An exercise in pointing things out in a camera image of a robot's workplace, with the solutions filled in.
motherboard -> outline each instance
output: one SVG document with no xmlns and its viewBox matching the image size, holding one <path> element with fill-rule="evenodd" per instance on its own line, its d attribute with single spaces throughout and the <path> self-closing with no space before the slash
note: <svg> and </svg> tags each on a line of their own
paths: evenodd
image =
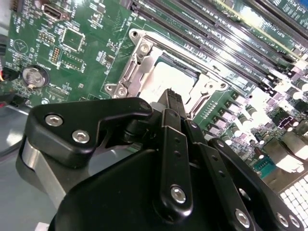
<svg viewBox="0 0 308 231">
<path fill-rule="evenodd" d="M 0 95 L 28 107 L 124 97 L 151 103 L 171 88 L 205 139 L 222 138 L 261 177 L 277 167 L 300 172 L 308 158 L 305 7 L 13 0 Z"/>
</svg>

electrolytic capacitor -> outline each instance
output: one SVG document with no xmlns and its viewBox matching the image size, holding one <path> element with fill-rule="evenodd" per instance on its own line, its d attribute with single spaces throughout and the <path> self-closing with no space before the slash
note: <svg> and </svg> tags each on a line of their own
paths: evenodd
<svg viewBox="0 0 308 231">
<path fill-rule="evenodd" d="M 242 135 L 241 130 L 236 126 L 236 124 L 233 124 L 233 126 L 231 127 L 231 131 L 235 137 L 240 137 Z"/>
<path fill-rule="evenodd" d="M 296 87 L 301 89 L 303 92 L 308 91 L 308 83 L 302 80 L 299 80 L 296 84 Z"/>
<path fill-rule="evenodd" d="M 241 122 L 241 124 L 243 125 L 243 127 L 248 128 L 251 124 L 250 120 L 247 119 L 246 116 L 242 115 L 239 117 L 239 120 Z"/>
<path fill-rule="evenodd" d="M 286 129 L 287 131 L 293 131 L 293 127 L 291 126 L 291 124 L 286 124 L 284 127 L 284 129 Z"/>
<path fill-rule="evenodd" d="M 254 107 L 250 107 L 247 109 L 247 112 L 249 113 L 249 115 L 254 119 L 258 117 L 258 111 L 254 108 Z"/>
<path fill-rule="evenodd" d="M 232 144 L 232 140 L 229 136 L 225 135 L 223 137 L 221 137 L 221 139 L 227 144 L 227 145 L 231 145 Z"/>
<path fill-rule="evenodd" d="M 254 134 L 254 136 L 255 136 L 255 139 L 258 141 L 259 144 L 263 145 L 265 143 L 262 136 L 260 135 L 260 133 L 257 132 L 257 133 Z"/>
<path fill-rule="evenodd" d="M 296 119 L 292 119 L 290 124 L 293 126 L 293 127 L 297 127 L 299 125 L 299 122 L 296 120 Z"/>
<path fill-rule="evenodd" d="M 299 100 L 303 97 L 303 94 L 295 88 L 290 88 L 286 93 L 295 100 Z"/>
</svg>

silver metal frame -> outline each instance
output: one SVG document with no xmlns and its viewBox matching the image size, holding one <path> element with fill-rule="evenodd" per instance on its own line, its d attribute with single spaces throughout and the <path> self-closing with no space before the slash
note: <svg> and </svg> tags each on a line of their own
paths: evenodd
<svg viewBox="0 0 308 231">
<path fill-rule="evenodd" d="M 70 189 L 90 176 L 88 167 L 81 169 L 64 167 L 35 149 L 28 139 L 22 152 L 22 160 L 35 171 L 56 208 Z"/>
<path fill-rule="evenodd" d="M 113 98 L 138 96 L 147 77 L 155 68 L 158 58 L 162 55 L 177 60 L 177 62 L 200 73 L 199 79 L 190 92 L 191 98 L 184 105 L 190 118 L 194 118 L 200 112 L 215 91 L 223 91 L 228 88 L 228 84 L 219 79 L 205 61 L 163 36 L 155 32 L 131 29 L 129 38 L 136 47 L 119 82 L 106 84 L 104 87 Z"/>
</svg>

silver screw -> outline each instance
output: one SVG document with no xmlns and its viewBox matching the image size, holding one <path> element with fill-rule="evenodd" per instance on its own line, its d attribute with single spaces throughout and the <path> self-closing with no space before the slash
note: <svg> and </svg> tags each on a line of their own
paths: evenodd
<svg viewBox="0 0 308 231">
<path fill-rule="evenodd" d="M 119 95 L 121 96 L 125 95 L 125 91 L 123 89 L 120 89 L 118 92 L 119 92 Z"/>
<path fill-rule="evenodd" d="M 197 128 L 197 125 L 195 124 L 195 122 L 191 121 L 190 124 L 193 128 Z"/>
<path fill-rule="evenodd" d="M 89 134 L 83 130 L 74 131 L 72 137 L 77 143 L 87 143 L 90 140 Z"/>
<path fill-rule="evenodd" d="M 140 107 L 142 107 L 145 110 L 149 110 L 150 109 L 149 105 L 147 103 L 145 103 L 145 102 L 141 102 L 140 103 Z"/>
<path fill-rule="evenodd" d="M 141 45 L 140 45 L 140 51 L 141 51 L 142 53 L 147 53 L 147 52 L 149 51 L 149 46 L 148 46 L 148 44 L 146 44 L 146 43 L 141 44 Z"/>
<path fill-rule="evenodd" d="M 217 144 L 220 146 L 220 147 L 224 147 L 225 145 L 223 144 L 223 142 L 221 142 L 221 141 L 217 141 Z"/>
<path fill-rule="evenodd" d="M 45 118 L 45 122 L 49 125 L 49 126 L 53 126 L 53 127 L 58 127 L 61 124 L 63 124 L 63 120 L 61 117 L 59 117 L 58 115 L 48 115 Z"/>
<path fill-rule="evenodd" d="M 245 228 L 249 228 L 250 227 L 250 221 L 248 219 L 248 217 L 246 216 L 245 213 L 243 213 L 241 210 L 236 209 L 235 210 L 235 216 L 237 218 L 237 220 L 245 227 Z"/>
<path fill-rule="evenodd" d="M 290 219 L 291 219 L 291 222 L 296 226 L 296 227 L 300 227 L 300 224 L 299 224 L 299 222 L 298 222 L 298 220 L 295 218 L 295 217 L 293 217 L 292 215 L 289 215 L 289 217 L 290 217 Z"/>
<path fill-rule="evenodd" d="M 186 201 L 186 195 L 184 191 L 177 186 L 171 188 L 171 196 L 179 204 L 183 204 Z"/>
<path fill-rule="evenodd" d="M 276 217 L 278 219 L 278 221 L 284 226 L 284 227 L 289 227 L 289 223 L 288 221 L 284 218 L 283 215 L 281 215 L 280 213 L 276 214 Z"/>
</svg>

integrated circuit chip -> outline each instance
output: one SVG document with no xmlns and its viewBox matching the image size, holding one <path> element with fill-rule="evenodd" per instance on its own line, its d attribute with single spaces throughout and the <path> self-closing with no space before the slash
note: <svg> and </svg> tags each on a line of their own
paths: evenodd
<svg viewBox="0 0 308 231">
<path fill-rule="evenodd" d="M 79 51 L 83 41 L 85 39 L 85 35 L 81 34 L 77 31 L 74 31 L 70 28 L 65 29 L 62 36 L 62 44 L 74 51 Z"/>
</svg>

